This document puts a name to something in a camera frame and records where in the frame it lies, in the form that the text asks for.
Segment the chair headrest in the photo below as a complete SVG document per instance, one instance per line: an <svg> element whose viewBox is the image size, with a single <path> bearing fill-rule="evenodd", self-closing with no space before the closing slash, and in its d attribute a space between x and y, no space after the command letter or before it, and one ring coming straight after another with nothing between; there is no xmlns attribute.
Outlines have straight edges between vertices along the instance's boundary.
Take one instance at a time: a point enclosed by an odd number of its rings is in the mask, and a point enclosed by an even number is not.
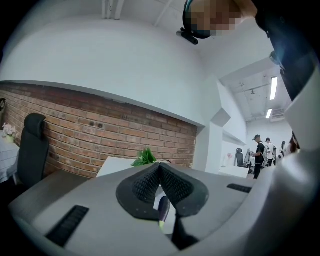
<svg viewBox="0 0 320 256"><path fill-rule="evenodd" d="M44 120L46 117L42 114L31 113L24 119L24 127L28 133L41 139L44 132Z"/></svg>

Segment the green plant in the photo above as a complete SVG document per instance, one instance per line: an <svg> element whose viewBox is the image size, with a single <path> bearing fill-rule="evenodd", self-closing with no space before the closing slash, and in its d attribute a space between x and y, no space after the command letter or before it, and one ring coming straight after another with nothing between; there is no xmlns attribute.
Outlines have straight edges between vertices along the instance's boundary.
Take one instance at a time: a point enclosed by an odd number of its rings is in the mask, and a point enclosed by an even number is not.
<svg viewBox="0 0 320 256"><path fill-rule="evenodd" d="M136 167L136 166L144 166L147 164L152 164L154 162L156 162L157 159L154 157L154 155L152 154L150 148L145 148L143 151L139 151L138 152L138 159L134 161L133 164L131 164L132 166Z"/></svg>

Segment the man in black t-shirt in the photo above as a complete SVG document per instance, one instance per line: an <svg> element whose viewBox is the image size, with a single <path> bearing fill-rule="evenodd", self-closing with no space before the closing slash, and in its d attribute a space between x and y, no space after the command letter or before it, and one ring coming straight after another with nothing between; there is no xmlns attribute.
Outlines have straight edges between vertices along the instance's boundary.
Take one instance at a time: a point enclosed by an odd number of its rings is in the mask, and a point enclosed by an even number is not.
<svg viewBox="0 0 320 256"><path fill-rule="evenodd" d="M260 174L261 165L264 162L263 153L265 152L265 145L262 143L260 135L254 136L254 140L258 143L256 147L256 153L252 153L251 156L255 157L254 179L257 179Z"/></svg>

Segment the white table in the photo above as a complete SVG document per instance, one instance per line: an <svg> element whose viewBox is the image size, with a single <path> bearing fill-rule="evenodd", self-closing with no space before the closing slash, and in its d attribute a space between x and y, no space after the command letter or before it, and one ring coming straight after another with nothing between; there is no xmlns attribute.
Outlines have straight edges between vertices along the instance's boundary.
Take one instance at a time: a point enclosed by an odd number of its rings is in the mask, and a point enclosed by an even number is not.
<svg viewBox="0 0 320 256"><path fill-rule="evenodd" d="M242 168L238 166L220 167L219 174L226 176L237 176L240 178L247 178L249 168Z"/></svg>
<svg viewBox="0 0 320 256"><path fill-rule="evenodd" d="M0 130L0 183L7 181L17 172L19 147L14 143L8 143L2 138Z"/></svg>
<svg viewBox="0 0 320 256"><path fill-rule="evenodd" d="M99 178L104 175L113 174L129 168L133 168L131 164L133 164L134 161L135 161L134 159L125 159L125 158L109 156L105 160L103 166L101 167L96 177Z"/></svg>

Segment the fluorescent light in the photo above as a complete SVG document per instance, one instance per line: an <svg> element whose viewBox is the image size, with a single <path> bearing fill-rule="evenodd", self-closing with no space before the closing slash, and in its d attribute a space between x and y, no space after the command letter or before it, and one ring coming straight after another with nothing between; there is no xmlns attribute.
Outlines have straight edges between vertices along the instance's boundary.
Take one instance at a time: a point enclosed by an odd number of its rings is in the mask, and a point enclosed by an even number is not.
<svg viewBox="0 0 320 256"><path fill-rule="evenodd" d="M270 101L274 100L276 97L277 85L278 85L278 77L271 78Z"/></svg>
<svg viewBox="0 0 320 256"><path fill-rule="evenodd" d="M269 110L268 110L268 113L266 113L266 117L265 117L265 118L270 118L271 112L272 112L272 109L269 109Z"/></svg>

